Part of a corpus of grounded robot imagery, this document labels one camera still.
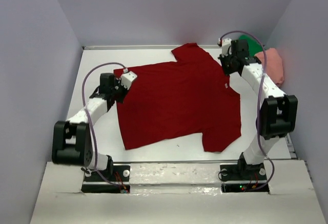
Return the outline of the red t shirt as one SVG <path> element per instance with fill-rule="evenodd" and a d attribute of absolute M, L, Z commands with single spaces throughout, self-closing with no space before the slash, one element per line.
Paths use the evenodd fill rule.
<path fill-rule="evenodd" d="M 137 75 L 117 104 L 127 150 L 194 133 L 207 152 L 222 152 L 241 136 L 240 95 L 221 65 L 196 43 L 172 50 L 173 62 L 132 67 Z"/>

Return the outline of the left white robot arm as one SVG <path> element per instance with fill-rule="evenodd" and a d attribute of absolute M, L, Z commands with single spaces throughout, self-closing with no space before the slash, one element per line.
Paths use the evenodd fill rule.
<path fill-rule="evenodd" d="M 116 77 L 103 73 L 99 85 L 83 99 L 83 108 L 66 121 L 57 121 L 53 129 L 52 162 L 59 165 L 81 166 L 95 171 L 101 180 L 113 176 L 113 159 L 97 150 L 93 125 L 105 115 L 115 103 L 122 103 L 136 75 L 132 72 Z"/>

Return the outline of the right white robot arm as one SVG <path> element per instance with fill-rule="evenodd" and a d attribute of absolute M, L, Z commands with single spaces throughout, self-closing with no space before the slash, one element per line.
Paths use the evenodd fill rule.
<path fill-rule="evenodd" d="M 220 38 L 219 60 L 226 75 L 238 73 L 257 94 L 256 135 L 237 164 L 222 165 L 222 181 L 248 180 L 263 169 L 271 148 L 295 129 L 298 99 L 285 94 L 268 76 L 267 60 L 249 53 L 247 40 Z"/>

